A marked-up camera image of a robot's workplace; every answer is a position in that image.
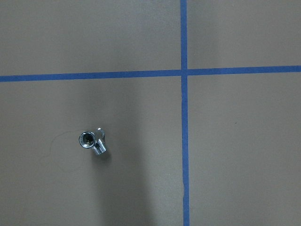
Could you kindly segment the chrome elbow pipe fitting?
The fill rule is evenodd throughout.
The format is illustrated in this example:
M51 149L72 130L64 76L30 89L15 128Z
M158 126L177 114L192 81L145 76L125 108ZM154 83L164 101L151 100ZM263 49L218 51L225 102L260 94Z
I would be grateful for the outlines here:
M91 149L99 156L107 151L105 144L105 131L97 128L94 131L84 131L79 136L79 144L85 149Z

